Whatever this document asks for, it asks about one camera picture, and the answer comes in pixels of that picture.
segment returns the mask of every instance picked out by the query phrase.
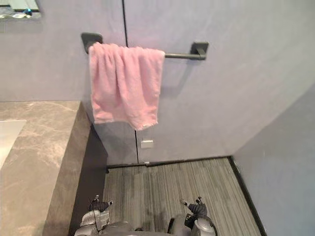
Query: floor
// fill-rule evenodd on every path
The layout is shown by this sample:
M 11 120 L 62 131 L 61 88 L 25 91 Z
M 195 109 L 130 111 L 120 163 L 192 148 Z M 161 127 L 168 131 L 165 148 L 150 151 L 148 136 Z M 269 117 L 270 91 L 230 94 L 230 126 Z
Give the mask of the floor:
M 104 199 L 113 200 L 111 222 L 166 232 L 169 220 L 189 210 L 179 202 L 204 198 L 220 236 L 259 236 L 259 230 L 227 158 L 156 167 L 110 169 Z

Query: baseboard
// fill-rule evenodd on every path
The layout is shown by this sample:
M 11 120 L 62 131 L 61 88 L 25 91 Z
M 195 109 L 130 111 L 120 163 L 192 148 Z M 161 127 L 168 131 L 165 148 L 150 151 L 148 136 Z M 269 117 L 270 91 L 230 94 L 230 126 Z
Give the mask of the baseboard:
M 245 183 L 244 183 L 244 180 L 243 180 L 243 178 L 242 178 L 242 176 L 241 176 L 241 174 L 240 174 L 240 172 L 239 172 L 239 170 L 238 170 L 238 168 L 237 168 L 237 166 L 236 166 L 236 164 L 235 164 L 234 157 L 233 157 L 233 156 L 230 156 L 230 157 L 228 157 L 228 160 L 229 160 L 229 163 L 230 163 L 230 165 L 231 165 L 231 167 L 232 167 L 232 170 L 233 170 L 233 172 L 234 172 L 234 174 L 235 174 L 235 176 L 236 176 L 236 179 L 237 179 L 237 181 L 238 181 L 238 184 L 240 185 L 241 190 L 242 190 L 242 192 L 243 192 L 243 194 L 244 194 L 244 197 L 245 197 L 245 200 L 246 200 L 246 202 L 247 202 L 247 205 L 249 206 L 249 208 L 250 208 L 250 210 L 251 210 L 251 212 L 252 212 L 252 215 L 253 215 L 253 217 L 254 217 L 254 220 L 255 220 L 255 222 L 256 222 L 256 225 L 258 226 L 258 229 L 259 229 L 259 231 L 260 231 L 260 234 L 261 234 L 262 236 L 267 236 L 266 231 L 265 231 L 265 228 L 264 228 L 264 226 L 262 225 L 262 222 L 261 222 L 261 220 L 260 220 L 260 218 L 259 218 L 258 212 L 257 212 L 257 210 L 256 210 L 256 208 L 255 208 L 255 205 L 254 205 L 254 203 L 252 202 L 252 198 L 251 198 L 251 196 L 250 196 L 250 193 L 248 192 L 248 189 L 247 189 L 247 187 L 246 187 L 246 185 L 245 185 Z
M 158 161 L 158 162 L 136 163 L 136 164 L 118 164 L 118 165 L 108 165 L 107 168 L 108 169 L 114 169 L 114 168 L 134 167 L 134 166 L 153 167 L 153 166 L 178 164 L 178 163 L 184 163 L 184 162 L 193 162 L 193 161 L 203 161 L 203 160 L 210 160 L 210 159 L 228 158 L 228 157 L 230 157 L 230 156 L 202 157 L 202 158 L 197 158 L 197 159 L 184 159 L 184 160 L 175 160 L 175 161 Z

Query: white sink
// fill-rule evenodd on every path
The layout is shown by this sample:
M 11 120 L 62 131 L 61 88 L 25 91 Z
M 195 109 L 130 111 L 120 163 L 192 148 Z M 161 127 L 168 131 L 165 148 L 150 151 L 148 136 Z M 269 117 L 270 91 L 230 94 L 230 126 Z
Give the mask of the white sink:
M 26 120 L 0 121 L 0 170 Z

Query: bathroom wall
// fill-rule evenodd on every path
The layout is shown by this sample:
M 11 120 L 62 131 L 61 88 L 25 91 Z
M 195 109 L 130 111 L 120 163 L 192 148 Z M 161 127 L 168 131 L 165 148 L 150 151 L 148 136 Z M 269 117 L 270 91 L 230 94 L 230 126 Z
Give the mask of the bathroom wall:
M 99 32 L 125 45 L 122 2 L 41 0 L 42 18 L 0 20 L 0 101 L 84 100 L 91 116 L 88 55 L 80 34 Z M 97 125 L 108 164 L 136 162 L 134 131 Z
M 235 153 L 269 236 L 315 232 L 315 85 Z
M 313 0 L 126 1 L 129 46 L 187 53 L 166 59 L 159 124 L 137 132 L 140 161 L 233 154 L 315 82 Z

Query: pink towel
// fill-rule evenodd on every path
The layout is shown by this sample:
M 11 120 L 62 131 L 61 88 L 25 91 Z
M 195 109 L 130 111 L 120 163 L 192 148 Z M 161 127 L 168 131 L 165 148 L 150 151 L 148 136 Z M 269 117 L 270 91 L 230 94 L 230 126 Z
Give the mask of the pink towel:
M 95 43 L 89 55 L 95 123 L 126 121 L 135 130 L 157 124 L 165 53 Z

